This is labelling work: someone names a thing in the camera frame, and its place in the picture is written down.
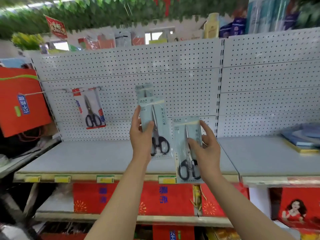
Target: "red sign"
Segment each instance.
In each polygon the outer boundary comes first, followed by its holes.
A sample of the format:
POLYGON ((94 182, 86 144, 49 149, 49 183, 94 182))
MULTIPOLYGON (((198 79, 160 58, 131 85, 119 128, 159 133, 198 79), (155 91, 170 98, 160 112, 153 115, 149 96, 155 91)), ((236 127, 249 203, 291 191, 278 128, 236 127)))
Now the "red sign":
POLYGON ((47 20, 51 33, 53 33, 55 36, 62 39, 68 38, 64 23, 62 23, 57 19, 48 17, 46 15, 45 15, 45 18, 47 20))

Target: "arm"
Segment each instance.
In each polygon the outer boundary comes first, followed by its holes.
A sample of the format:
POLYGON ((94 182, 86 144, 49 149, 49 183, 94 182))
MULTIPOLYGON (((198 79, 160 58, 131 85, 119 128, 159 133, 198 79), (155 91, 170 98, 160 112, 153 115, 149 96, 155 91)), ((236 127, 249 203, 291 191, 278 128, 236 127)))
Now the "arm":
POLYGON ((151 160, 153 122, 142 133, 138 119, 140 106, 132 117, 130 140, 133 158, 122 175, 110 201, 85 240, 132 240, 136 227, 144 176, 151 160))
POLYGON ((200 121, 207 135, 202 140, 208 147, 201 148, 196 141, 188 139, 197 156, 202 179, 243 240, 294 240, 285 230, 273 223, 254 204, 230 184, 220 171, 220 145, 209 126, 200 121))

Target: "scissors package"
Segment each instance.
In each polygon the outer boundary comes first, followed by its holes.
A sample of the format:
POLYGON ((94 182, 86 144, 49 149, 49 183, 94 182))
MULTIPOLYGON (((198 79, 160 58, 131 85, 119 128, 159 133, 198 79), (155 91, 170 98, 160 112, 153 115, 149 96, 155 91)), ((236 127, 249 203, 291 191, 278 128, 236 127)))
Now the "scissors package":
POLYGON ((138 100, 141 106, 140 117, 142 131, 148 123, 154 121, 152 133, 152 158, 173 158, 171 135, 165 111, 165 100, 161 97, 142 97, 138 100))
POLYGON ((177 183, 203 183, 196 154, 190 149, 187 141, 188 138, 192 138, 202 146, 199 120, 198 116, 173 118, 177 183))
POLYGON ((151 83, 136 85, 135 90, 138 100, 141 98, 152 97, 154 95, 153 85, 151 83))
POLYGON ((95 129, 106 126, 102 108, 99 102, 96 88, 72 89, 73 96, 87 129, 95 129))

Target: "woman image on box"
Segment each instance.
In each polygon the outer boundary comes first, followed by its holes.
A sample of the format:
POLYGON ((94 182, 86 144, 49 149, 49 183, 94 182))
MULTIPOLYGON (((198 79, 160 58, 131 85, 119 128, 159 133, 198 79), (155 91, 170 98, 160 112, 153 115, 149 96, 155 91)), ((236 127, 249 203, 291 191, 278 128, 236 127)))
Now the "woman image on box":
POLYGON ((294 199, 282 212, 282 219, 289 222, 304 223, 304 218, 307 213, 307 208, 302 200, 294 199))

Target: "scissors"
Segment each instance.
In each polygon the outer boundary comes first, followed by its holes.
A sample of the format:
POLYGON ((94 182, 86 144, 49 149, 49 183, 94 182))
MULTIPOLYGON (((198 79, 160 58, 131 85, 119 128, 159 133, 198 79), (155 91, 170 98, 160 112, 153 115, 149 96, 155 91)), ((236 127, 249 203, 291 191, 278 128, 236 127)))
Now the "scissors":
POLYGON ((157 153, 157 148, 160 148, 161 153, 165 155, 170 151, 170 145, 169 142, 163 136, 159 136, 155 108, 153 104, 151 106, 152 120, 154 121, 151 156, 154 156, 157 153))
MULTIPOLYGON (((188 129, 186 126, 186 137, 189 138, 188 135, 188 129)), ((189 143, 186 142, 186 159, 184 161, 182 161, 182 163, 179 165, 179 169, 178 169, 178 173, 179 173, 179 177, 182 178, 182 180, 188 180, 190 177, 190 171, 192 173, 192 177, 196 180, 200 179, 201 176, 199 175, 198 177, 195 175, 195 166, 198 165, 197 160, 193 160, 191 157, 191 150, 190 150, 190 146, 189 143), (181 168, 182 167, 186 167, 186 177, 183 177, 181 175, 181 168)))
POLYGON ((88 97, 86 95, 84 95, 84 102, 85 102, 85 105, 86 105, 87 110, 88 110, 88 115, 85 118, 86 125, 88 127, 101 126, 102 125, 101 119, 100 119, 100 117, 98 115, 96 115, 92 111, 89 99, 88 99, 88 97))

